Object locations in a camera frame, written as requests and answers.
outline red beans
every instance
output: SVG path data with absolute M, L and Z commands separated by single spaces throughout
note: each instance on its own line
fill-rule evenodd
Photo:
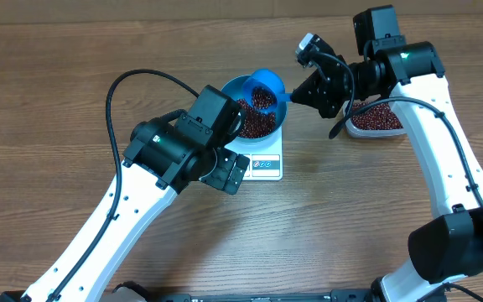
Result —
M 351 109 L 355 111 L 368 103 L 354 103 Z M 388 103 L 377 105 L 361 115 L 352 117 L 351 122 L 361 130 L 393 130 L 403 128 L 398 117 L 392 113 Z
M 277 98 L 269 91 L 257 87 L 252 90 L 252 106 L 256 109 L 266 109 L 277 102 Z
M 275 112 L 265 114 L 251 107 L 245 99 L 237 102 L 246 112 L 245 124 L 240 137 L 242 138 L 262 138 L 275 130 Z

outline white plastic container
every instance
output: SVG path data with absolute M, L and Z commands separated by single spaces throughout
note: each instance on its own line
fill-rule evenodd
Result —
M 342 113 L 345 115 L 345 109 L 348 107 L 348 102 L 344 103 L 342 107 Z M 353 138 L 395 138 L 397 136 L 404 135 L 406 129 L 393 129 L 393 130 L 362 130 L 353 125 L 351 119 L 345 122 L 345 128 Z

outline container of beans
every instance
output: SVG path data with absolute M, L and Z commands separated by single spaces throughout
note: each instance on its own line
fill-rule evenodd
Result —
M 345 102 L 342 107 L 344 114 L 348 103 Z M 354 103 L 351 110 L 355 111 L 369 103 Z M 353 138 L 392 138 L 406 133 L 388 103 L 375 106 L 361 115 L 352 117 L 346 121 L 345 128 Z
M 244 128 L 235 140 L 239 143 L 256 143 L 272 137 L 281 128 L 286 119 L 288 106 L 286 102 L 278 102 L 276 110 L 268 114 L 251 107 L 244 99 L 242 90 L 247 78 L 249 75 L 238 76 L 226 83 L 221 91 L 238 102 L 247 114 Z M 273 98 L 273 95 L 264 90 L 255 89 L 252 93 L 253 104 L 259 106 L 273 103 Z

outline wooden tabletop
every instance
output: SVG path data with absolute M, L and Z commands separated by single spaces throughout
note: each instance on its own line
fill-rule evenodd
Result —
M 483 15 L 399 23 L 408 42 L 436 46 L 483 167 Z M 117 76 L 153 68 L 200 91 L 266 67 L 292 90 L 312 72 L 293 60 L 307 32 L 361 60 L 347 17 L 0 26 L 0 293 L 40 277 L 110 184 L 104 100 Z M 126 80 L 113 99 L 119 148 L 138 122 L 193 100 L 158 77 Z M 133 280 L 191 294 L 325 292 L 366 288 L 397 268 L 409 233 L 432 219 L 411 145 L 345 133 L 331 141 L 334 123 L 290 106 L 283 180 L 245 182 L 235 196 L 192 184 L 107 289 Z M 483 274 L 461 284 L 483 295 Z

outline white scale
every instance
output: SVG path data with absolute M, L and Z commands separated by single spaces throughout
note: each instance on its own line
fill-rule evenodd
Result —
M 251 162 L 243 180 L 281 180 L 283 177 L 283 127 L 269 138 L 250 142 L 248 138 L 236 138 L 226 148 L 247 156 Z

